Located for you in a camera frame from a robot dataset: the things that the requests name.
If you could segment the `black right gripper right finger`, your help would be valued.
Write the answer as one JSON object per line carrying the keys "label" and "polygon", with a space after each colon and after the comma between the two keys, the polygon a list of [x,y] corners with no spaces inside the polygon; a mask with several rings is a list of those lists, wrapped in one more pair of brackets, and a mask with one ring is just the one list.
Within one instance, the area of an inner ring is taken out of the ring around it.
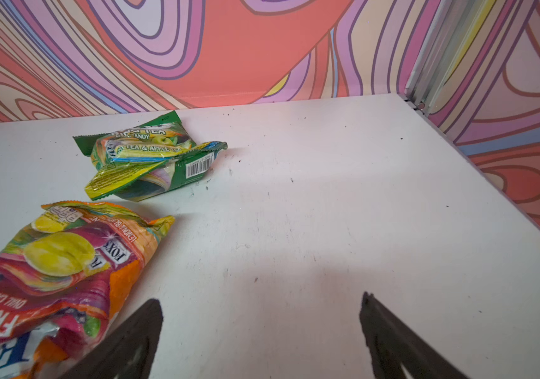
{"label": "black right gripper right finger", "polygon": [[466,377],[368,292],[359,318],[376,378]]}

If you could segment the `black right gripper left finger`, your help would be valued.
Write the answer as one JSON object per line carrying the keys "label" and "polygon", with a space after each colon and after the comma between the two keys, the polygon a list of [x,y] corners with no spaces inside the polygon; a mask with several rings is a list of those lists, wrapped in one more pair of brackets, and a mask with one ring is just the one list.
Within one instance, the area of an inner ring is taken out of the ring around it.
{"label": "black right gripper left finger", "polygon": [[162,324],[160,301],[151,298],[62,377],[149,378]]}

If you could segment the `orange pink Fox's fruits bag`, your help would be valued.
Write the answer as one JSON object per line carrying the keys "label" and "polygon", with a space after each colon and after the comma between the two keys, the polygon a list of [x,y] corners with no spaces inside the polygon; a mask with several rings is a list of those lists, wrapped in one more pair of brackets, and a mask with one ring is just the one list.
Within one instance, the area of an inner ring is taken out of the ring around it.
{"label": "orange pink Fox's fruits bag", "polygon": [[34,378],[104,338],[175,223],[56,202],[0,252],[0,378]]}

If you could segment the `green candy bag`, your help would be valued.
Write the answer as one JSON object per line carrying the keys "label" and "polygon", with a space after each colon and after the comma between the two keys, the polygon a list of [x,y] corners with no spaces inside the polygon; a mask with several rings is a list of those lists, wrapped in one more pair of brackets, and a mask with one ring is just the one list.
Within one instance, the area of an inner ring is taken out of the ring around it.
{"label": "green candy bag", "polygon": [[111,195],[141,202],[201,180],[224,141],[198,144],[184,128],[176,111],[109,134],[75,136],[96,175],[85,186],[93,200]]}

